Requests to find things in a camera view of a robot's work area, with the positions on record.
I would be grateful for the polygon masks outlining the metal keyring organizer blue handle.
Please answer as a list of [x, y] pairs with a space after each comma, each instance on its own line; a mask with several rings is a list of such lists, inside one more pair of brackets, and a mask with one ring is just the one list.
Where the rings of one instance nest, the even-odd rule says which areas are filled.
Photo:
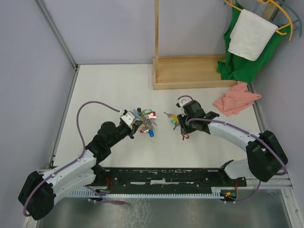
[[140, 107], [133, 109], [134, 116], [137, 121], [141, 121], [142, 124], [139, 126], [141, 134], [147, 133], [151, 138], [154, 137], [154, 127], [157, 125], [156, 112], [152, 109], [142, 110]]

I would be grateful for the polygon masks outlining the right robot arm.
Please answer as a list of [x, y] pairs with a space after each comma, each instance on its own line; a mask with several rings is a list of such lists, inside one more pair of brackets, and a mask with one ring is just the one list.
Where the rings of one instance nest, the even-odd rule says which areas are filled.
[[231, 160], [221, 167], [223, 171], [218, 173], [218, 181], [222, 185], [228, 186], [235, 179], [250, 174], [261, 182], [286, 174], [288, 158], [271, 131], [249, 131], [230, 123], [218, 113], [206, 113], [199, 102], [188, 95], [179, 97], [176, 106], [181, 109], [177, 118], [184, 138], [192, 132], [200, 131], [220, 137], [246, 153], [245, 159]]

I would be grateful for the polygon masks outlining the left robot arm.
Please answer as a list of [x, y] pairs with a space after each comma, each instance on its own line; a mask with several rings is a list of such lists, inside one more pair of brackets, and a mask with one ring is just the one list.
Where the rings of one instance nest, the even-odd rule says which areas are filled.
[[105, 173], [100, 162], [125, 137], [133, 139], [141, 125], [140, 120], [131, 125], [121, 120], [118, 126], [113, 122], [105, 122], [80, 155], [47, 172], [33, 171], [29, 174], [18, 196], [24, 216], [40, 220], [71, 192], [91, 183], [101, 185], [105, 180]]

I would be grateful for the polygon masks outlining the key with red tag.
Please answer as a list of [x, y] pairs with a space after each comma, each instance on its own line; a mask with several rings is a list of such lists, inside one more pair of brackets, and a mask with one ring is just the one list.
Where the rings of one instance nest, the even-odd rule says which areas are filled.
[[183, 141], [190, 138], [190, 136], [188, 134], [186, 134], [186, 133], [181, 132], [181, 135], [182, 135], [182, 140]]

